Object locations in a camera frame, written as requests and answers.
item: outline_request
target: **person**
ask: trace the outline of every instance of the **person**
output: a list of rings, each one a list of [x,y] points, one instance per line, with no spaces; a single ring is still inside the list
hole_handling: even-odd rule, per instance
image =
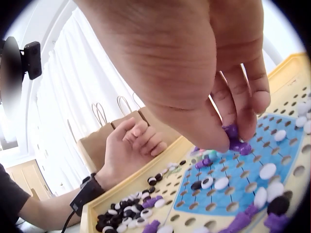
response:
[[[167,148],[161,133],[145,121],[134,118],[123,121],[107,138],[105,163],[95,175],[96,181],[109,190],[138,171]],[[59,197],[40,201],[23,191],[0,164],[0,215],[8,218],[7,224],[16,223],[19,217],[44,230],[61,230],[70,213],[70,202],[80,189]],[[80,221],[73,215],[69,226]]]

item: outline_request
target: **white disc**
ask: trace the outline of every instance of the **white disc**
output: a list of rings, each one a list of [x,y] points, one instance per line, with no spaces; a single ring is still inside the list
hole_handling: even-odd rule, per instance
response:
[[[216,180],[214,187],[216,190],[222,190],[229,184],[229,179],[225,176]]]
[[[267,188],[267,202],[281,196],[284,192],[284,185],[281,182],[272,182]]]
[[[301,128],[304,126],[304,124],[307,122],[307,118],[305,116],[300,116],[296,119],[295,125],[298,128]]]
[[[267,163],[262,166],[262,168],[259,171],[259,177],[262,180],[268,180],[272,176],[274,176],[276,172],[276,165],[274,163]]]
[[[306,134],[311,133],[311,121],[310,120],[308,120],[307,123],[304,124],[304,132]]]
[[[286,137],[286,131],[285,130],[278,130],[274,135],[274,140],[276,142],[283,141]]]
[[[212,186],[214,180],[213,177],[209,176],[202,180],[201,187],[202,189],[208,189]]]
[[[264,187],[258,188],[255,198],[254,198],[254,206],[260,210],[267,202],[267,190]]]

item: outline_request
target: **game piece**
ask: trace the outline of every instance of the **game piece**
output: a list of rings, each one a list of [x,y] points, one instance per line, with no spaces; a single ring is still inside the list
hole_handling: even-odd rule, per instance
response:
[[[267,213],[273,213],[277,216],[285,214],[290,207],[290,201],[284,196],[274,198],[268,205]]]
[[[171,225],[165,225],[158,229],[156,233],[173,233],[174,229]]]
[[[271,213],[263,224],[270,229],[270,233],[282,233],[287,223],[288,217],[286,215],[277,216]]]
[[[152,223],[147,224],[142,231],[142,233],[156,233],[158,230],[158,227],[160,225],[160,222],[158,220],[153,220]]]
[[[300,116],[296,119],[295,125],[298,128],[302,128],[306,122],[307,122],[307,118],[305,116]]]
[[[310,134],[311,133],[311,121],[308,120],[305,124],[304,124],[304,132],[306,134]]]
[[[267,202],[271,202],[274,198],[281,196],[284,192],[284,185],[275,181],[269,184],[267,188]]]
[[[118,226],[117,232],[118,233],[124,233],[127,230],[127,228],[128,228],[127,225],[121,224]]]
[[[148,184],[149,185],[151,185],[151,186],[155,186],[156,185],[156,178],[154,178],[154,177],[150,177],[150,178],[148,178]]]
[[[276,165],[274,163],[267,163],[263,165],[262,168],[260,169],[259,177],[262,180],[268,180],[272,176],[274,176],[275,172],[276,172]]]
[[[194,182],[194,183],[191,185],[191,189],[192,189],[193,191],[198,190],[198,189],[201,189],[201,188],[202,188],[201,183],[202,183],[201,180]]]
[[[227,185],[229,184],[229,179],[228,177],[222,177],[218,180],[216,180],[214,187],[216,190],[222,190],[224,189]]]
[[[281,142],[286,137],[286,131],[285,130],[278,130],[274,135],[274,140],[276,142]]]
[[[267,190],[264,187],[259,187],[254,198],[254,206],[261,209],[267,202]]]
[[[164,199],[159,199],[155,202],[154,206],[155,208],[161,208],[165,205],[165,200]]]
[[[141,213],[140,216],[142,218],[149,218],[152,215],[152,210],[151,209],[144,209]]]
[[[201,183],[202,189],[208,189],[209,187],[212,186],[213,182],[214,182],[214,179],[211,176],[203,179]]]

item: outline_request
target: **paper bag handle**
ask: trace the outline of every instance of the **paper bag handle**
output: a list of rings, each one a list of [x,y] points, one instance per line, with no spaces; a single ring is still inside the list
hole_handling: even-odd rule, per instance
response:
[[[103,106],[100,104],[100,103],[96,103],[96,104],[93,104],[92,103],[92,111],[93,111],[93,114],[96,118],[96,120],[98,121],[98,123],[101,125],[101,126],[104,126],[103,123],[101,122],[101,119],[99,117],[99,115],[101,116],[101,118],[103,119],[104,123],[107,124],[107,118],[106,118],[106,114],[105,114],[105,111],[104,111],[104,108]]]
[[[128,104],[128,101],[126,100],[126,98],[125,98],[124,96],[120,96],[120,95],[119,95],[119,96],[117,97],[117,103],[118,103],[119,109],[121,110],[122,114],[123,114],[124,116],[126,116],[126,114],[124,113],[124,111],[123,111],[123,109],[122,109],[122,107],[121,107],[121,99],[124,100],[124,102],[125,102],[126,105],[128,106],[128,109],[129,109],[130,112],[132,113],[133,111],[132,111],[130,105]]]

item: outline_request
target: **finger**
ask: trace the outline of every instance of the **finger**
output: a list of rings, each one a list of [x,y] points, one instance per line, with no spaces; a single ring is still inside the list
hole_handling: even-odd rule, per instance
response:
[[[223,71],[234,100],[237,113],[239,135],[244,141],[250,140],[256,129],[256,115],[251,105],[251,95],[247,79],[241,65]]]
[[[158,156],[163,151],[167,149],[167,144],[165,142],[160,142],[155,146],[155,148],[151,151],[151,156]]]
[[[153,127],[148,127],[146,132],[139,136],[133,143],[134,150],[141,150],[141,148],[148,143],[148,141],[156,134],[156,130]]]
[[[244,63],[244,67],[251,89],[251,105],[257,114],[263,113],[270,105],[271,97],[262,53],[255,60]]]
[[[120,125],[118,125],[115,130],[111,133],[111,135],[119,141],[122,141],[125,137],[126,133],[131,130],[135,126],[135,118],[130,118],[128,120],[123,121]]]
[[[222,125],[233,124],[236,120],[235,105],[227,82],[220,72],[216,72],[211,97],[222,117]]]
[[[155,148],[160,142],[162,142],[162,134],[154,134],[152,137],[149,138],[146,144],[141,147],[141,154],[150,154],[152,149]]]

